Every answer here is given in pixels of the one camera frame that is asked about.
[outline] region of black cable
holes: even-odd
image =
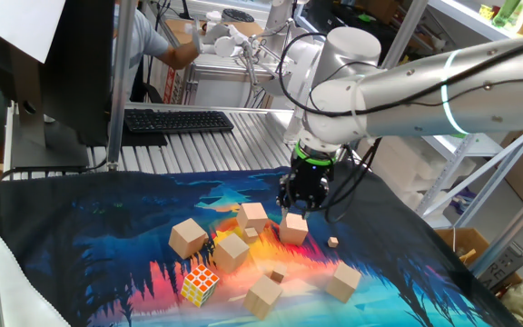
[[[106,164],[106,159],[102,160],[99,164],[97,164],[94,167],[86,167],[86,168],[57,168],[56,170],[62,170],[66,173],[88,173],[92,170],[96,170],[101,168]],[[12,173],[48,173],[55,171],[54,168],[51,167],[42,167],[42,168],[14,168],[10,169],[4,173],[1,174],[0,181],[3,181],[7,176],[9,176]]]
[[[290,47],[291,45],[293,45],[295,42],[299,41],[300,39],[302,39],[303,37],[306,37],[306,36],[316,36],[316,35],[319,35],[319,36],[325,36],[325,34],[322,34],[322,33],[307,33],[307,34],[303,34],[303,35],[299,35],[297,37],[295,37],[293,40],[291,40],[291,42],[286,46],[286,48],[284,49],[282,55],[281,55],[281,60],[280,60],[280,64],[279,64],[279,70],[278,70],[278,77],[279,77],[279,80],[280,80],[280,86],[281,86],[281,89],[282,91],[284,92],[284,95],[286,95],[286,97],[292,101],[294,104],[298,105],[301,109],[309,112],[309,113],[313,113],[313,114],[322,114],[322,115],[325,115],[325,116],[328,116],[328,117],[341,117],[341,116],[351,116],[352,115],[352,111],[346,111],[346,112],[339,112],[339,113],[336,113],[336,112],[325,112],[325,111],[321,111],[321,110],[317,110],[317,109],[312,109],[304,104],[301,104],[300,102],[298,102],[296,99],[294,99],[286,90],[286,87],[283,83],[283,75],[282,75],[282,66],[283,66],[283,63],[285,61],[285,58],[286,58],[286,55],[288,53],[288,50],[290,50]],[[378,106],[375,106],[375,107],[372,107],[372,108],[369,108],[369,109],[365,109],[365,110],[355,110],[354,113],[356,115],[361,115],[361,114],[372,114],[372,113],[377,113],[379,111],[383,111],[383,110],[387,110],[387,109],[390,109],[390,108],[393,108],[393,107],[396,107],[396,106],[399,106],[399,105],[402,105],[402,104],[409,104],[411,102],[413,102],[414,100],[417,100],[419,98],[421,98],[422,96],[425,96],[427,94],[431,94],[433,92],[436,92],[438,91],[441,86],[443,85],[451,85],[451,84],[455,84],[457,82],[460,82],[466,78],[469,78],[471,77],[472,75],[475,75],[475,74],[479,74],[481,72],[483,72],[484,70],[486,69],[489,69],[490,67],[496,65],[496,64],[500,64],[502,62],[505,62],[509,59],[512,59],[516,56],[519,56],[519,55],[523,55],[523,45],[520,45],[516,48],[513,48],[511,50],[508,50],[507,52],[505,53],[502,53],[502,54],[498,54],[498,55],[495,55],[495,56],[492,56],[491,58],[489,58],[488,60],[482,62],[482,63],[479,63],[479,64],[476,64],[475,66],[469,68],[469,69],[466,69],[465,71],[461,72],[461,73],[458,73],[458,74],[455,74],[453,76],[451,76],[450,78],[446,79],[445,81],[442,81],[442,82],[439,82],[439,83],[436,83],[426,89],[423,89],[413,95],[410,95],[404,99],[401,99],[401,100],[398,100],[398,101],[395,101],[393,103],[389,103],[389,104],[382,104],[382,105],[378,105]]]
[[[344,189],[344,187],[350,182],[351,179],[353,179],[355,177],[355,175],[357,173],[360,173],[361,172],[361,167],[364,165],[364,163],[369,160],[369,162],[367,163],[367,169],[362,171],[362,175],[359,177],[359,179],[357,180],[357,182],[349,189],[348,192],[346,192],[345,194],[343,194],[341,197],[339,198],[336,198],[336,196],[332,196],[331,200],[324,206],[321,206],[321,207],[318,207],[318,208],[302,208],[300,207],[298,204],[296,204],[295,201],[293,201],[295,198],[291,196],[291,189],[290,189],[290,176],[288,175],[288,178],[286,179],[286,185],[285,185],[285,191],[286,191],[286,195],[288,196],[288,198],[290,199],[290,202],[291,202],[291,205],[304,212],[304,213],[315,213],[315,212],[319,212],[319,211],[324,211],[324,210],[329,210],[331,207],[333,207],[334,205],[344,201],[344,199],[346,199],[353,191],[354,189],[356,189],[356,187],[360,184],[360,181],[362,181],[362,178],[364,177],[364,174],[366,174],[366,171],[369,170],[370,168],[370,165],[372,164],[372,159],[374,158],[374,154],[376,153],[377,149],[378,149],[378,143],[380,142],[379,139],[377,139],[378,142],[375,141],[375,145],[373,145],[365,154],[364,156],[360,159],[360,162],[359,162],[359,165],[350,173],[350,175],[347,177],[346,180],[344,180],[344,182],[342,182],[342,184],[340,185],[339,187],[339,190],[341,189]],[[332,161],[331,158],[329,158],[329,160],[331,161],[331,166],[334,165],[334,162]],[[295,172],[296,169],[298,169],[303,163],[305,163],[305,161],[300,161],[298,162],[298,164],[296,164],[295,166],[293,166],[291,169]]]
[[[335,204],[342,202],[349,195],[354,196],[356,190],[358,189],[358,186],[360,185],[360,182],[362,182],[362,179],[364,178],[364,176],[366,176],[367,171],[372,166],[372,162],[374,161],[374,156],[375,156],[375,154],[377,154],[377,150],[379,149],[380,140],[381,140],[381,138],[376,139],[374,144],[372,145],[372,147],[365,154],[365,157],[366,157],[367,154],[370,152],[370,159],[369,159],[369,162],[367,163],[366,167],[364,167],[362,164],[359,164],[359,166],[356,168],[356,169],[361,169],[361,174],[360,174],[359,178],[354,182],[354,184],[350,187],[350,189],[343,196],[340,197],[339,201],[337,201],[336,203],[329,202],[326,205],[326,211],[324,212],[324,219],[326,220],[326,223],[337,223],[340,219],[342,219],[344,217],[346,212],[349,210],[350,206],[352,205],[352,200],[349,201],[349,203],[346,205],[346,208],[342,211],[342,213],[338,217],[336,217],[335,219],[332,219],[332,220],[330,219],[331,207],[333,207]],[[350,149],[349,146],[348,146],[347,151],[349,151],[350,157],[352,158],[352,162],[354,163],[354,154],[352,153],[352,149]],[[344,187],[341,185],[336,190],[334,195],[332,196],[332,199],[336,198],[336,196],[342,191],[343,188]]]
[[[369,63],[364,63],[364,62],[349,62],[349,63],[346,63],[346,64],[343,64],[342,66],[340,66],[337,70],[334,71],[334,73],[330,74],[328,77],[324,78],[324,80],[318,84],[316,84],[316,86],[326,82],[326,81],[329,81],[332,77],[334,77],[334,75],[336,75],[340,70],[342,70],[343,68],[345,67],[348,67],[350,66],[351,64],[363,64],[363,65],[368,65],[368,66],[371,66],[373,68],[378,68],[376,65],[374,64],[369,64]],[[316,87],[312,88],[310,90],[310,94],[309,94],[309,97],[310,97],[310,102],[312,103],[312,105],[314,106],[315,109],[317,110],[320,110],[320,108],[314,103],[314,99],[312,98],[312,92],[314,92],[314,90],[316,89]]]
[[[181,14],[177,13],[176,10],[174,10],[174,9],[172,9],[172,8],[171,8],[171,10],[173,10],[173,12],[176,13],[176,14],[179,16],[179,18],[183,19],[183,18],[181,17]]]
[[[440,106],[440,105],[443,105],[445,103],[449,103],[449,102],[459,98],[462,95],[468,94],[470,92],[473,92],[473,91],[476,91],[476,90],[479,90],[479,89],[483,89],[486,86],[493,87],[493,86],[496,86],[496,85],[509,84],[509,83],[520,83],[520,82],[523,82],[523,78],[511,79],[511,80],[506,80],[506,81],[494,82],[494,83],[490,83],[490,84],[487,84],[487,85],[480,85],[480,86],[471,87],[468,90],[465,90],[465,91],[462,91],[462,92],[460,92],[458,94],[453,95],[447,101],[436,103],[436,104],[425,104],[425,103],[418,103],[418,102],[410,102],[410,103],[407,103],[407,104],[418,104],[418,105],[424,105],[424,106],[429,106],[429,107],[431,107],[431,106]]]

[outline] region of computer monitor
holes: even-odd
[[[87,166],[85,144],[106,145],[113,13],[114,1],[67,0],[44,64],[0,38],[0,87],[19,107],[14,168]]]

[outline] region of yellow object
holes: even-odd
[[[491,18],[494,16],[494,11],[491,10],[490,6],[481,5],[481,8],[479,9],[479,15],[486,18],[487,20],[491,20]]]
[[[471,258],[475,254],[476,254],[476,249],[471,249],[471,251],[469,251],[468,254],[461,255],[459,257],[459,260],[462,261],[462,262],[465,262],[467,259]]]
[[[219,277],[216,274],[200,264],[185,277],[181,295],[201,308],[215,291],[218,281]]]
[[[514,9],[514,12],[509,17],[508,22],[504,25],[504,28],[512,33],[517,33],[523,25],[523,0],[521,0]]]

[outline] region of small wooden block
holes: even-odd
[[[267,221],[268,215],[263,210],[261,203],[242,203],[240,205],[240,211],[237,213],[237,224],[240,225],[242,231],[253,227],[260,234],[263,232]]]
[[[280,223],[280,240],[282,243],[301,245],[308,234],[308,223],[295,213],[288,213]]]
[[[350,268],[346,263],[340,263],[326,286],[326,292],[341,302],[348,302],[357,286],[362,274]]]
[[[264,320],[280,298],[282,289],[263,275],[247,292],[243,306],[260,320]]]
[[[288,270],[288,268],[285,265],[278,264],[277,266],[275,266],[273,268],[273,272],[271,272],[270,278],[273,281],[280,283],[281,281],[283,281],[283,278],[286,276],[287,270]]]
[[[231,234],[217,243],[213,259],[217,268],[226,273],[233,273],[247,259],[250,247],[236,234]]]
[[[169,245],[181,258],[187,259],[203,248],[206,237],[208,236],[204,229],[189,218],[173,227]]]
[[[328,239],[328,246],[335,248],[338,246],[338,239],[336,237],[331,237]]]
[[[243,240],[247,244],[254,243],[255,241],[257,241],[257,239],[258,239],[258,233],[255,231],[255,228],[250,227],[250,228],[246,228],[243,231]]]

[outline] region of bottle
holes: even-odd
[[[516,10],[509,17],[508,22],[504,26],[505,29],[512,33],[517,33],[523,25],[523,0],[520,0]]]
[[[503,27],[507,22],[508,18],[514,13],[520,0],[506,0],[506,3],[499,9],[499,13],[491,21],[491,24],[496,27]]]

